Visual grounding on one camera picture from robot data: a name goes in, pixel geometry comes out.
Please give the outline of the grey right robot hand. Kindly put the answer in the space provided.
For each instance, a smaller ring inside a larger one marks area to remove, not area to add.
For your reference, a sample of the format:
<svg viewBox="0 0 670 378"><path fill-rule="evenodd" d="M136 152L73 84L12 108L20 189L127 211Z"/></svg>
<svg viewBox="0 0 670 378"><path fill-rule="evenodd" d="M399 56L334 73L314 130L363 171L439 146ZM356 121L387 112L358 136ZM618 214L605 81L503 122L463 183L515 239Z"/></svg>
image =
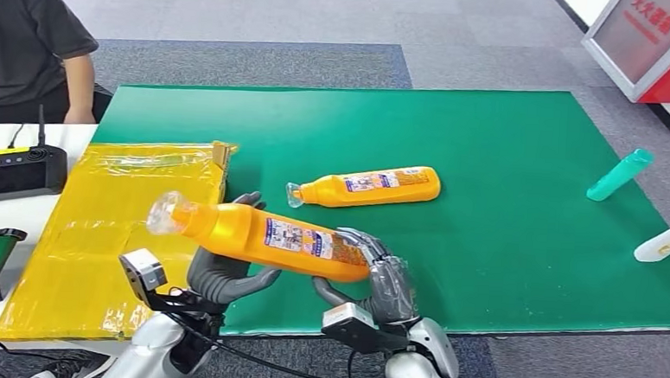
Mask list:
<svg viewBox="0 0 670 378"><path fill-rule="evenodd" d="M371 234L351 227L339 227L335 234L362 251L369 270L371 293L368 298L354 300L337 291L326 279L314 276L312 282L317 295L333 307L345 303L357 304L371 313L374 322L380 325L403 324L419 319L406 263Z"/></svg>

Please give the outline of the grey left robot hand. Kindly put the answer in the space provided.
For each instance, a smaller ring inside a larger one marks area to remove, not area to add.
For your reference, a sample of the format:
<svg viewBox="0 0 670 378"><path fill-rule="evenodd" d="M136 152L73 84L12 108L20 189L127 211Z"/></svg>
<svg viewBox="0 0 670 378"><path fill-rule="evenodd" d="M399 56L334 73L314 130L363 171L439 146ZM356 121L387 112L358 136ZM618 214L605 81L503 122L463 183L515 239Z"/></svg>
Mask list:
<svg viewBox="0 0 670 378"><path fill-rule="evenodd" d="M250 261L198 247L188 268L188 287L208 302L227 305L269 288L282 273L279 268L263 266L251 276L250 267Z"/></svg>

